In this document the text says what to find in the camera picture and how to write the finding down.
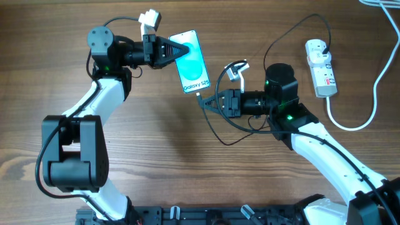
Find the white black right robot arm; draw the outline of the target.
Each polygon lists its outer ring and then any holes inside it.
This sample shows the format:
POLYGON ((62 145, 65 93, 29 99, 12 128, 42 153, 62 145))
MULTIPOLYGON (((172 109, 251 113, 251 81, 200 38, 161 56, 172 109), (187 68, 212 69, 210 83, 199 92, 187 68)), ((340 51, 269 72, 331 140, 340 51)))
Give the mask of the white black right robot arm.
POLYGON ((319 119, 299 102, 293 68, 284 63, 265 70, 263 91, 215 90, 203 111, 220 114, 230 125, 249 134, 272 134, 307 159, 335 187, 344 204, 315 194, 294 205, 293 224, 399 224, 399 179, 387 180, 341 146, 319 119), (232 118, 266 117, 269 130, 246 129, 232 118))

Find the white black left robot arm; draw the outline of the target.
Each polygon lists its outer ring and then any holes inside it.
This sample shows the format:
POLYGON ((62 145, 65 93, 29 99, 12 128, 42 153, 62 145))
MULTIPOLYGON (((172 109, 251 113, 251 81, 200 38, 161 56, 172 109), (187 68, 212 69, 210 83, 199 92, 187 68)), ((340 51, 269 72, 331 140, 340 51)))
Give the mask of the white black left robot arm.
POLYGON ((91 88, 64 114, 44 118, 36 184, 50 198, 82 199, 102 224, 139 224, 141 217, 131 200, 109 178, 103 126, 129 96, 132 69, 161 69, 190 50, 155 34, 135 42, 106 26, 90 30, 87 43, 88 58, 94 61, 87 70, 91 88))

